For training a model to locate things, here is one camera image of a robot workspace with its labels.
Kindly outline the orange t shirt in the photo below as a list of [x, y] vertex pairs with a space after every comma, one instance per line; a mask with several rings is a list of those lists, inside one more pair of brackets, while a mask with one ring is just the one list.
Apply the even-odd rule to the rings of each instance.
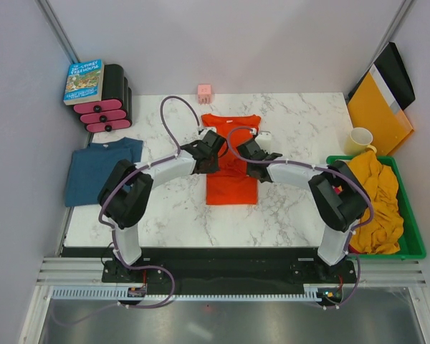
[[[226, 117], [210, 113], [201, 116], [206, 127], [213, 127], [226, 138], [233, 148], [252, 138], [247, 128], [259, 129], [262, 119], [258, 115]], [[206, 177], [206, 203], [210, 206], [252, 205], [258, 200], [257, 180], [247, 175], [247, 163], [238, 159], [224, 145], [219, 154], [219, 168]]]

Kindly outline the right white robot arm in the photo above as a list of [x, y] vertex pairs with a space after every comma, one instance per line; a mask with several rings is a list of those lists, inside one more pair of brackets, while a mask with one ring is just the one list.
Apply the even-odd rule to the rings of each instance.
[[283, 183], [310, 191], [317, 211], [325, 223], [315, 276], [330, 282], [340, 273], [339, 262], [348, 254], [354, 229], [366, 210], [372, 208], [368, 192], [343, 161], [312, 165], [268, 153], [251, 138], [233, 148], [233, 154], [247, 163], [247, 175], [264, 183]]

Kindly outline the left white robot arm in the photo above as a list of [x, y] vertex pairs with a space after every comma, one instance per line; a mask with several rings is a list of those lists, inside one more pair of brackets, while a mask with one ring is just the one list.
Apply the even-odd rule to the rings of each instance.
[[116, 163], [97, 197], [98, 221], [112, 232], [118, 274], [126, 281], [137, 281], [143, 273], [138, 222], [153, 189], [176, 178], [216, 173], [225, 143], [224, 137], [207, 130], [202, 138], [178, 145], [172, 155], [138, 164], [125, 159]]

